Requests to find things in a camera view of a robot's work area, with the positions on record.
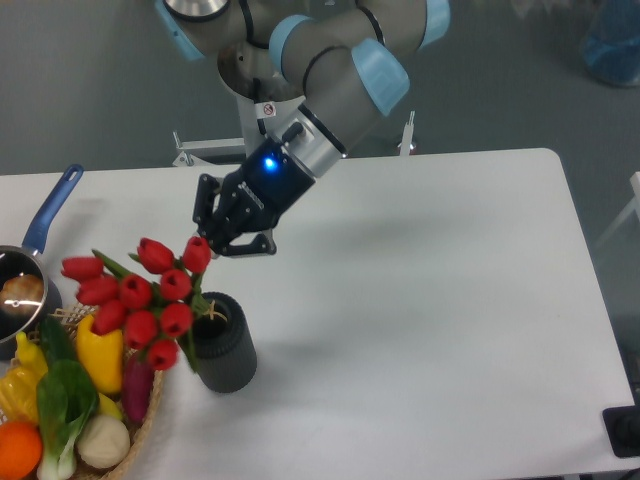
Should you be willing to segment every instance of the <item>orange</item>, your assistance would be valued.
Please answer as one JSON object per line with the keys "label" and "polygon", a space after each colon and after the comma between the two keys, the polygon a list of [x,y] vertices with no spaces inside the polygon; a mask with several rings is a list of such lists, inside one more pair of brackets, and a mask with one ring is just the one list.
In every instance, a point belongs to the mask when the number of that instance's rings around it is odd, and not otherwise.
{"label": "orange", "polygon": [[0,425],[0,480],[19,480],[31,473],[42,456],[42,440],[34,425]]}

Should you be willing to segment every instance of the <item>red tulip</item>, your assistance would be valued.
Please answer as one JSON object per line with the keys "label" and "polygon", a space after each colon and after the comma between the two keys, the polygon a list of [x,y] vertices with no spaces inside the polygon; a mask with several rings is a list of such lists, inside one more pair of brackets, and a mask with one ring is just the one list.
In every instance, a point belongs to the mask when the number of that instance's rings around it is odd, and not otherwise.
{"label": "red tulip", "polygon": [[149,345],[158,335],[158,322],[149,310],[138,310],[127,317],[124,327],[124,343],[134,350]]}
{"label": "red tulip", "polygon": [[149,273],[159,274],[173,268],[173,252],[160,242],[143,238],[138,246],[140,263]]}
{"label": "red tulip", "polygon": [[120,301],[131,310],[138,310],[149,305],[153,297],[151,284],[140,275],[131,274],[122,280],[120,285]]}
{"label": "red tulip", "polygon": [[84,305],[103,305],[118,298],[118,280],[111,275],[85,280],[80,283],[76,298]]}
{"label": "red tulip", "polygon": [[193,273],[202,273],[211,261],[211,249],[202,237],[191,237],[182,255],[182,263]]}
{"label": "red tulip", "polygon": [[160,314],[160,328],[170,337],[186,333],[193,324],[193,312],[185,303],[172,303]]}
{"label": "red tulip", "polygon": [[84,282],[102,275],[104,262],[96,257],[70,257],[62,260],[62,275]]}
{"label": "red tulip", "polygon": [[168,370],[178,360],[178,345],[173,340],[158,340],[149,349],[147,361],[154,370]]}
{"label": "red tulip", "polygon": [[122,327],[127,317],[127,307],[117,298],[100,307],[91,330],[96,335],[106,335]]}
{"label": "red tulip", "polygon": [[191,278],[182,270],[164,272],[160,278],[160,295],[165,300],[176,302],[191,292]]}

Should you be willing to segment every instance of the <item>wicker basket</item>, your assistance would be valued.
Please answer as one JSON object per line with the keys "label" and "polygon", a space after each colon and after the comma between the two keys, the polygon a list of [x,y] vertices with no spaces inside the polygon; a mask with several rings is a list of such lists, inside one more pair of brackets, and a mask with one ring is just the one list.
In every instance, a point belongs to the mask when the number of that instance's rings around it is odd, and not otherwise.
{"label": "wicker basket", "polygon": [[[57,310],[55,316],[59,317],[65,325],[65,328],[69,332],[69,336],[75,342],[76,339],[76,330],[77,324],[80,320],[82,320],[86,315],[93,312],[93,307],[87,307],[84,305],[75,305],[68,310]],[[29,339],[38,342],[38,333],[37,331],[29,334]],[[131,355],[135,353],[135,350],[131,350],[125,347],[123,362],[126,362]],[[13,359],[11,361],[11,365],[9,368],[14,368],[18,366],[20,363],[17,359]],[[136,425],[130,423],[125,419],[125,425],[129,430],[129,438],[131,439],[131,449],[129,453],[124,458],[122,462],[111,469],[107,470],[97,470],[89,465],[85,464],[79,456],[78,458],[78,468],[75,473],[71,477],[73,480],[119,480],[125,474],[129,466],[135,461],[135,458],[138,456],[138,452],[142,448],[142,445],[151,430],[151,426],[153,424],[153,419],[156,416],[156,412],[158,411],[158,405],[160,404],[160,396],[162,394],[162,384],[164,383],[164,372],[156,372],[155,378],[153,381],[153,390],[151,391],[151,401],[149,404],[149,409],[147,410],[147,415],[144,419],[142,425]],[[117,405],[122,410],[122,405],[120,401],[116,402]],[[0,424],[7,421],[2,409],[0,409]]]}

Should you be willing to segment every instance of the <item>tulip bouquet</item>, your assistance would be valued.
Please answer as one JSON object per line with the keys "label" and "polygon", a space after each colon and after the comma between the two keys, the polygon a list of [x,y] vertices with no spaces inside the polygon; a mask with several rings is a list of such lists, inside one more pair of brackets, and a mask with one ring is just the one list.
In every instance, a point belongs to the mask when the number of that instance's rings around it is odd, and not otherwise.
{"label": "tulip bouquet", "polygon": [[160,275],[159,281],[149,282],[97,250],[92,257],[62,261],[62,275],[80,284],[78,302],[97,307],[93,333],[123,329],[126,345],[139,350],[155,370],[171,368],[182,348],[191,369],[197,371],[191,325],[211,309],[201,291],[211,260],[209,245],[192,237],[176,258],[162,243],[143,238],[137,254],[129,256],[149,273]]}

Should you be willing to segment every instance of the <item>blue light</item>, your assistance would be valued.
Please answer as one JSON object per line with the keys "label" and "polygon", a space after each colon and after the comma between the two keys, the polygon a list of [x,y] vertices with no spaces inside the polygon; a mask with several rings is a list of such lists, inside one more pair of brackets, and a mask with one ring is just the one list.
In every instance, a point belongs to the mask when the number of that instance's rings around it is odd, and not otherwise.
{"label": "blue light", "polygon": [[276,161],[273,158],[266,157],[264,159],[264,169],[267,172],[275,172],[278,169],[278,164],[276,163]]}

